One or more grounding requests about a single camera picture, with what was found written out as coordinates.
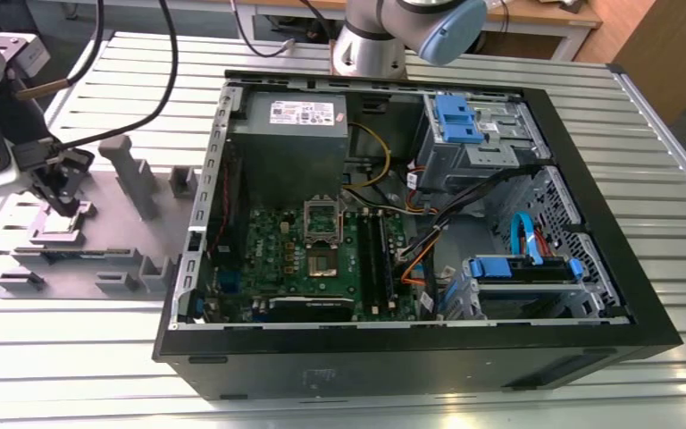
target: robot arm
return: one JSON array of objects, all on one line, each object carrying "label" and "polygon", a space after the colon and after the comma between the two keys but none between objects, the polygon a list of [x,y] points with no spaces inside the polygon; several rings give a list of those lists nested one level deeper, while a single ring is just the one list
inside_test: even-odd
[{"label": "robot arm", "polygon": [[473,44],[485,19],[484,0],[349,0],[333,68],[344,76],[401,78],[405,45],[444,65]]}]

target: connector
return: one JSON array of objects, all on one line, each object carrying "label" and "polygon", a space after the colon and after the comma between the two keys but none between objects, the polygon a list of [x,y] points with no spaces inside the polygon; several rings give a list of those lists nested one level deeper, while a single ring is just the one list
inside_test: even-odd
[{"label": "connector", "polygon": [[280,50],[280,53],[289,51],[290,49],[293,49],[293,47],[296,47],[296,40],[293,38],[289,38],[288,40],[285,40],[285,42],[282,42],[282,48]]}]

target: yellow wire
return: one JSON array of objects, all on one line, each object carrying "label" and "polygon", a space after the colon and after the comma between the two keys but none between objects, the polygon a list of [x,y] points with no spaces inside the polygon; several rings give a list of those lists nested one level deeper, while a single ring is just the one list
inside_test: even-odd
[{"label": "yellow wire", "polygon": [[368,128],[365,125],[362,125],[358,122],[349,122],[349,125],[353,125],[354,127],[358,127],[364,131],[366,131],[366,134],[369,134],[377,140],[377,143],[380,143],[380,146],[382,147],[382,151],[386,153],[386,163],[384,164],[382,172],[380,172],[377,177],[372,181],[364,181],[361,183],[352,183],[350,185],[342,186],[344,189],[357,189],[357,188],[364,188],[364,187],[372,185],[373,183],[377,183],[377,181],[380,181],[380,179],[382,179],[385,177],[385,175],[388,174],[388,170],[390,169],[390,149],[388,149],[385,140],[377,135],[377,133],[374,131],[372,131],[370,128]]}]

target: sticker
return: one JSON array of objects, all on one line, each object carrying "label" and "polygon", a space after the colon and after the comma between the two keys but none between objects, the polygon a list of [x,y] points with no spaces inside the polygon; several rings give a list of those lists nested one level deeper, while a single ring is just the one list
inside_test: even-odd
[{"label": "sticker", "polygon": [[450,277],[454,277],[454,273],[456,273],[456,269],[453,267],[450,267],[449,265],[446,265],[444,267],[444,270],[441,270],[441,273],[438,274],[438,278],[440,279],[448,279]]},{"label": "sticker", "polygon": [[466,279],[470,277],[470,261],[466,259],[462,261],[462,281],[466,281]]},{"label": "sticker", "polygon": [[332,103],[310,103],[309,101],[274,101],[269,123],[286,125],[333,126],[334,108]]},{"label": "sticker", "polygon": [[494,122],[480,122],[478,129],[485,132],[500,132],[500,128]]},{"label": "sticker", "polygon": [[406,174],[406,187],[412,190],[417,189],[417,174],[413,172]]},{"label": "sticker", "polygon": [[425,291],[422,291],[422,294],[420,296],[420,303],[428,309],[428,311],[433,311],[433,298],[428,296]]}]

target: floor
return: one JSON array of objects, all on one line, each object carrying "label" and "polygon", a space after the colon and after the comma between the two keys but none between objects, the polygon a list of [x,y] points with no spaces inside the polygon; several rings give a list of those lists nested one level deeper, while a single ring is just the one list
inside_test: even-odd
[{"label": "floor", "polygon": [[[62,17],[61,7],[53,2],[28,2],[33,19],[50,51],[52,60],[41,72],[37,83],[62,77],[73,67],[86,41],[94,32],[94,8],[82,4],[78,6],[78,18],[68,21]],[[0,20],[16,20],[17,10],[0,11]],[[236,38],[234,20],[228,13],[201,13],[173,11],[177,32],[186,36]],[[164,33],[164,22],[157,8],[106,7],[106,28]],[[286,35],[272,31],[266,20],[256,22],[256,34],[264,40],[284,40]],[[686,148],[686,111],[672,124],[672,131]]]}]

